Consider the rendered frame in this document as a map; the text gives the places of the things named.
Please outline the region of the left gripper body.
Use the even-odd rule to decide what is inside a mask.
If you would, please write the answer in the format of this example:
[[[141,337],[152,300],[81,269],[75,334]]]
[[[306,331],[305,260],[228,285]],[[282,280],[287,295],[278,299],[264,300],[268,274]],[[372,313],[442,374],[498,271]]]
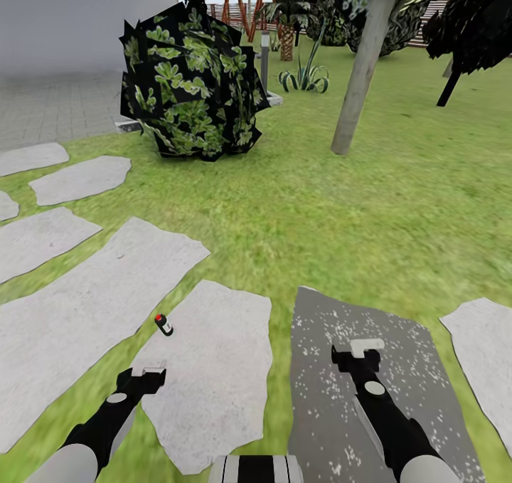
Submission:
[[[131,370],[123,371],[117,376],[118,387],[124,387],[127,384],[135,384],[140,389],[141,398],[144,394],[156,394],[159,385],[159,371],[147,370],[142,376],[132,376]]]

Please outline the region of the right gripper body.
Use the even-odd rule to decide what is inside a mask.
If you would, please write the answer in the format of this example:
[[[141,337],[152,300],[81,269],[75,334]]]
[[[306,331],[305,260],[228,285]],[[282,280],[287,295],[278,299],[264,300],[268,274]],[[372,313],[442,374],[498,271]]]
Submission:
[[[377,351],[364,351],[365,357],[354,359],[350,351],[337,352],[338,369],[341,373],[349,372],[353,377],[355,370],[369,368],[374,373],[379,371],[380,359]]]

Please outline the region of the robot trunk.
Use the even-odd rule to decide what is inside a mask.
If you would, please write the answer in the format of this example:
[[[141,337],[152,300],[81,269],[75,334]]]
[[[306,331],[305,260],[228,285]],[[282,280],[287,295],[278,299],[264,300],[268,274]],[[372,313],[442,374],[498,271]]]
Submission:
[[[295,455],[217,455],[208,483],[304,483]]]

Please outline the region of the pesticide atomizer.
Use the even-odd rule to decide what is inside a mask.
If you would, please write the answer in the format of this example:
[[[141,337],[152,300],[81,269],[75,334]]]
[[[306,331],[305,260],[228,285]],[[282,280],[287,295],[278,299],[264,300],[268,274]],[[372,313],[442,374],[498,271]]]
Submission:
[[[159,318],[155,318],[154,321],[166,336],[171,336],[173,333],[173,326],[166,319],[166,316],[159,314]]]

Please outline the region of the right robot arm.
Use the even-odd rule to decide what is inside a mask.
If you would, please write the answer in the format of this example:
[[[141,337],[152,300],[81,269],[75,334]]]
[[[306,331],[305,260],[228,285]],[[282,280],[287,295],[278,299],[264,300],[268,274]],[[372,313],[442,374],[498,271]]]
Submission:
[[[349,372],[358,394],[354,403],[373,444],[398,483],[462,483],[431,446],[419,422],[403,415],[393,404],[386,387],[376,377],[382,339],[353,339],[351,351],[337,352],[331,359],[341,373]]]

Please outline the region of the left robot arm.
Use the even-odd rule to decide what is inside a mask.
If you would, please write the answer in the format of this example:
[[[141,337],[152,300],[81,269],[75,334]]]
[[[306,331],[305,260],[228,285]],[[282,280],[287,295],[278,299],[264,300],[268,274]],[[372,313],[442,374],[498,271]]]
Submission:
[[[76,425],[63,446],[23,483],[95,483],[132,428],[135,405],[144,394],[156,394],[164,384],[168,363],[166,359],[135,358],[132,369],[117,376],[118,389],[99,411],[86,424]]]

